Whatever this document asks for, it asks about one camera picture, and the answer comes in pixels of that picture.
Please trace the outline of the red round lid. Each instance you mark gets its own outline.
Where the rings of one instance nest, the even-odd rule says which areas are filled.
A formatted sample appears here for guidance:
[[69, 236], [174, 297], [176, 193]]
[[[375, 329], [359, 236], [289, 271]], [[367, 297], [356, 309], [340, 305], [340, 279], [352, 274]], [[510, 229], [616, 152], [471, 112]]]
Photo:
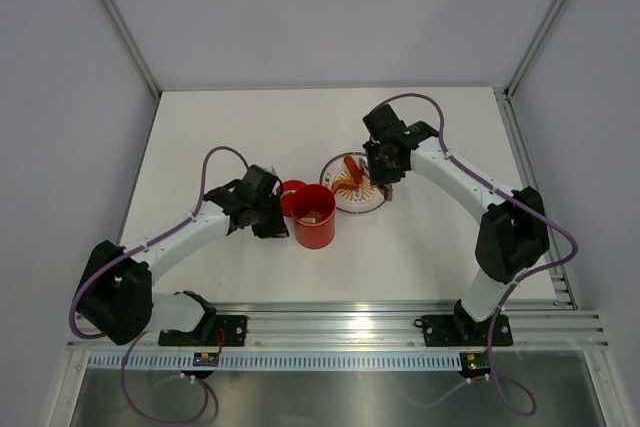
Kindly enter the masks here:
[[278, 188], [278, 193], [280, 194], [280, 205], [282, 213], [285, 217], [291, 216], [291, 204], [293, 195], [305, 186], [305, 182], [301, 180], [291, 179], [284, 181]]

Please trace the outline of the red sausage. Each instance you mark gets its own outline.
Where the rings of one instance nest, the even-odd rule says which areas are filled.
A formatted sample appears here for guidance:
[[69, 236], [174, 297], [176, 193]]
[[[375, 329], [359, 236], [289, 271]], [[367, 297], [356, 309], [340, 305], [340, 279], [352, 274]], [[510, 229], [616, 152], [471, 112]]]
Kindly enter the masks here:
[[343, 157], [343, 161], [353, 182], [357, 186], [361, 185], [363, 182], [363, 175], [358, 164], [350, 155], [345, 155]]

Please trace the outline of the red cylindrical lunch box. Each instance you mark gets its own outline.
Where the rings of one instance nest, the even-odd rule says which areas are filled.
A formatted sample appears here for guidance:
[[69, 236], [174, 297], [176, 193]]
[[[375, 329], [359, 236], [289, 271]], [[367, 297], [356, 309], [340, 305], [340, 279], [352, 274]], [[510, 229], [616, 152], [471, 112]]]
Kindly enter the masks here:
[[[307, 224], [300, 221], [310, 210], [330, 213], [322, 222]], [[328, 246], [335, 236], [336, 199], [331, 190], [320, 184], [309, 184], [292, 197], [291, 219], [297, 242], [304, 248], [317, 250]]]

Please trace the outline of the fried chicken nugget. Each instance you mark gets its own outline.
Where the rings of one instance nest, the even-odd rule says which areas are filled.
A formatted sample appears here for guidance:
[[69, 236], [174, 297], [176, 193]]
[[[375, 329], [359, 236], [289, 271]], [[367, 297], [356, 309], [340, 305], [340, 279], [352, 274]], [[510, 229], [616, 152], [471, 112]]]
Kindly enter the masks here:
[[330, 216], [330, 213], [317, 211], [317, 210], [310, 210], [309, 212], [307, 212], [305, 214], [304, 217], [315, 217], [318, 220], [318, 222], [322, 222], [326, 218], [328, 218], [329, 216]]

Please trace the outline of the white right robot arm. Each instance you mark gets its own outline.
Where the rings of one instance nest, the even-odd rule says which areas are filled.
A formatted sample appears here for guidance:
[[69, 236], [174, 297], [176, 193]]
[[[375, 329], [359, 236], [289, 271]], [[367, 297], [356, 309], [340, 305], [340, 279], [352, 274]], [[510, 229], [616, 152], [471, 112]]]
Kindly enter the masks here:
[[479, 270], [452, 315], [456, 336], [476, 343], [515, 277], [533, 267], [549, 249], [541, 195], [533, 188], [511, 189], [490, 182], [444, 146], [441, 135], [424, 121], [364, 120], [363, 144], [371, 182], [399, 182], [409, 171], [422, 176], [461, 205], [478, 223], [474, 256]]

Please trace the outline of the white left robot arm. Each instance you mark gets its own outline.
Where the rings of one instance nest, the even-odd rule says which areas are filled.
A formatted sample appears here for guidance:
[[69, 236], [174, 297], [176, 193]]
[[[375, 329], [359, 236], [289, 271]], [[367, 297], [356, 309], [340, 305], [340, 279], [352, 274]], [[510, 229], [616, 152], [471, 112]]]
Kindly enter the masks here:
[[71, 301], [68, 323], [81, 339], [126, 345], [158, 331], [166, 345], [221, 343], [217, 309], [192, 291], [158, 293], [155, 283], [183, 260], [237, 230], [259, 239], [286, 238], [281, 180], [235, 179], [203, 193], [194, 211], [167, 231], [132, 246], [96, 245]]

